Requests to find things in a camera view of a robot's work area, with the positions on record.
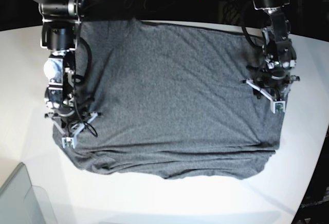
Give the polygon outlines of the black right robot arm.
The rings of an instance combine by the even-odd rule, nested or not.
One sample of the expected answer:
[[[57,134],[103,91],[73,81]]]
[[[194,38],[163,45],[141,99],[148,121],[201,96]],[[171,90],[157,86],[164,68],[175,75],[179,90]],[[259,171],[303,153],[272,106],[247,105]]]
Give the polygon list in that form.
[[[80,38],[81,10],[85,0],[33,0],[42,16],[41,47],[50,55],[44,65],[48,79],[45,104],[50,118],[65,141],[73,140],[87,130],[94,137],[98,133],[91,125],[98,112],[89,112],[92,97],[79,102],[78,87],[85,84],[92,67],[92,52]]]

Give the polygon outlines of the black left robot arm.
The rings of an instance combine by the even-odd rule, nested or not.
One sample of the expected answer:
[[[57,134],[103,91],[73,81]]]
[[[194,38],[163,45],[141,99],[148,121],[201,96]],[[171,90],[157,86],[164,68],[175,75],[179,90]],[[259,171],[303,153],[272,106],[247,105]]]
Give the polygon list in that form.
[[[268,15],[269,24],[261,29],[264,60],[253,79],[246,80],[246,83],[274,105],[283,106],[292,83],[299,80],[299,77],[291,75],[297,56],[289,38],[289,20],[283,11],[290,0],[252,0],[252,4],[255,10],[262,10]]]

